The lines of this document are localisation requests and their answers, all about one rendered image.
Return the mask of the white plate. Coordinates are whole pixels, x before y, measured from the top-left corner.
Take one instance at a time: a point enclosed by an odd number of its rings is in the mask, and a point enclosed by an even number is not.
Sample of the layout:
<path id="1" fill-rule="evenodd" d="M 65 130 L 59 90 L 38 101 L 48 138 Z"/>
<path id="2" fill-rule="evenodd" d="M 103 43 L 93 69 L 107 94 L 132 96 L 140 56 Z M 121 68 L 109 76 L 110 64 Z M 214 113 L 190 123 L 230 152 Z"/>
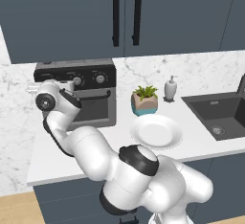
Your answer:
<path id="1" fill-rule="evenodd" d="M 166 149 L 179 145 L 183 131 L 173 119 L 155 114 L 138 117 L 130 127 L 132 139 L 151 149 Z"/>

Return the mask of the black toaster oven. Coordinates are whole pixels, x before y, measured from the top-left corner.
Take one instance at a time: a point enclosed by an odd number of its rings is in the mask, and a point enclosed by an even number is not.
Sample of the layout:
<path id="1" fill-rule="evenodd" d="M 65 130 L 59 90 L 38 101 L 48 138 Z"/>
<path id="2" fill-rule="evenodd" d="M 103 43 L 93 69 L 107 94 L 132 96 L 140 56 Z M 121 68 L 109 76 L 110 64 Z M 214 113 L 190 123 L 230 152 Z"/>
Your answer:
<path id="1" fill-rule="evenodd" d="M 85 59 L 69 61 L 53 61 L 37 63 L 33 78 L 35 82 L 46 79 L 57 81 L 73 81 L 74 77 L 82 79 L 81 85 L 74 85 L 74 93 L 78 90 L 116 88 L 116 67 L 111 58 Z M 97 83 L 96 77 L 104 75 L 104 83 Z"/>

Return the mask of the dark blue base cupboard front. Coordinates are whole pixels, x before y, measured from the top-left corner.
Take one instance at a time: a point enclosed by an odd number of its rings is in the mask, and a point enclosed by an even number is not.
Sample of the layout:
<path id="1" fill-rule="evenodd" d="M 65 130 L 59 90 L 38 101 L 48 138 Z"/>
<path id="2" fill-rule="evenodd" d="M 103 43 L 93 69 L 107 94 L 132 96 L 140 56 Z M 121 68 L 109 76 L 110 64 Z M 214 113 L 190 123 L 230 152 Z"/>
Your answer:
<path id="1" fill-rule="evenodd" d="M 187 214 L 195 224 L 245 215 L 245 153 L 186 162 L 213 183 L 212 198 L 204 203 L 191 203 Z"/>
<path id="2" fill-rule="evenodd" d="M 103 213 L 102 182 L 88 178 L 35 186 L 34 193 L 46 224 Z"/>

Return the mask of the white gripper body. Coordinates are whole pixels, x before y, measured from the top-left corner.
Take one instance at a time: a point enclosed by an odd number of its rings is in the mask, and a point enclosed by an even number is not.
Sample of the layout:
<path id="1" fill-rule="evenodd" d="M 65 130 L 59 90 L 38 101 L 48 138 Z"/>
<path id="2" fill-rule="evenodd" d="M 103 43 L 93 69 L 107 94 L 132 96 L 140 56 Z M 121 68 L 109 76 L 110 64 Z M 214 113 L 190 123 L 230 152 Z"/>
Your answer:
<path id="1" fill-rule="evenodd" d="M 30 82 L 27 85 L 26 91 L 36 94 L 55 94 L 59 89 L 65 88 L 68 91 L 74 91 L 74 83 L 72 81 L 57 81 L 54 79 L 48 79 L 43 82 Z"/>

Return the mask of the dark blue wall cupboard door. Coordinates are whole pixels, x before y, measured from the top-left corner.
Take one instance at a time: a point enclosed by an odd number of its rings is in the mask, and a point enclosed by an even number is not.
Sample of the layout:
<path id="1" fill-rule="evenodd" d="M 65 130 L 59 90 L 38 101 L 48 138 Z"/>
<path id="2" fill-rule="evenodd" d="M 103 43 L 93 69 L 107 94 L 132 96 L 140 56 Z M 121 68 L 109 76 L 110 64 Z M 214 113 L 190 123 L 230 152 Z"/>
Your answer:
<path id="1" fill-rule="evenodd" d="M 232 1 L 142 0 L 140 43 L 134 46 L 135 0 L 125 0 L 124 54 L 155 56 L 217 51 Z"/>
<path id="2" fill-rule="evenodd" d="M 245 0 L 233 0 L 220 50 L 245 50 Z"/>
<path id="3" fill-rule="evenodd" d="M 0 27 L 11 63 L 123 56 L 124 0 L 120 40 L 113 46 L 113 0 L 0 0 Z"/>

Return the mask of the dark grey sink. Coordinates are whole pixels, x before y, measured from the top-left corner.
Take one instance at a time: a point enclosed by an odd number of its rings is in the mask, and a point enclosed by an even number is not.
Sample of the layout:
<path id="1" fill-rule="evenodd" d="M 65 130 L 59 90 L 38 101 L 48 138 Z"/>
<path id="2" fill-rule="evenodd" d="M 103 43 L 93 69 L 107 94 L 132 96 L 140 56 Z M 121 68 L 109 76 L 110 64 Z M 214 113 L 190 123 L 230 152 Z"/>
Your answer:
<path id="1" fill-rule="evenodd" d="M 182 100 L 216 141 L 245 138 L 245 96 L 229 92 Z"/>

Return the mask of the green plant in pot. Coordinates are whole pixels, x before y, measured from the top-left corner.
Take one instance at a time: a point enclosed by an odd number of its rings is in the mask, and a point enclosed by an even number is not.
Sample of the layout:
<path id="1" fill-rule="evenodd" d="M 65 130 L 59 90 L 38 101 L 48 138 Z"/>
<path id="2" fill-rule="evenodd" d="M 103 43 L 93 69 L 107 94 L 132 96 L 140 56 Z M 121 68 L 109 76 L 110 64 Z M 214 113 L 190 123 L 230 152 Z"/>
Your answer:
<path id="1" fill-rule="evenodd" d="M 138 86 L 131 95 L 131 108 L 136 116 L 154 114 L 158 109 L 157 89 L 153 86 Z"/>

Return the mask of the toaster oven glass door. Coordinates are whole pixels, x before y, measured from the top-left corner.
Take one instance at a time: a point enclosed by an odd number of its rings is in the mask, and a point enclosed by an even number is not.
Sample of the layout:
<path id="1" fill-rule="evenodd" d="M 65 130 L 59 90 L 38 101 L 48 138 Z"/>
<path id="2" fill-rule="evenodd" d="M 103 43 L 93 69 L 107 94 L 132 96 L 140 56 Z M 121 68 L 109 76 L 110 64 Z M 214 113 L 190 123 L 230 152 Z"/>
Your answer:
<path id="1" fill-rule="evenodd" d="M 107 127 L 116 124 L 116 88 L 101 88 L 89 90 L 110 90 L 108 99 L 80 101 L 81 110 L 71 123 L 68 131 L 73 131 L 84 125 Z"/>

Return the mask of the white soap dispenser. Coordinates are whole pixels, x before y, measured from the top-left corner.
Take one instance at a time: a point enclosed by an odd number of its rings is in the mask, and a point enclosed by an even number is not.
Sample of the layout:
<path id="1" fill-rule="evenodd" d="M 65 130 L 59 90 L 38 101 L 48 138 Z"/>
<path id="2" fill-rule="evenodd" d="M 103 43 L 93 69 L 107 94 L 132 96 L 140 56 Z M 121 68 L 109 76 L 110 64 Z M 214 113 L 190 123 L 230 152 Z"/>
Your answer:
<path id="1" fill-rule="evenodd" d="M 174 101 L 174 96 L 177 91 L 177 82 L 174 79 L 175 76 L 170 76 L 170 80 L 165 84 L 165 101 L 167 102 Z"/>

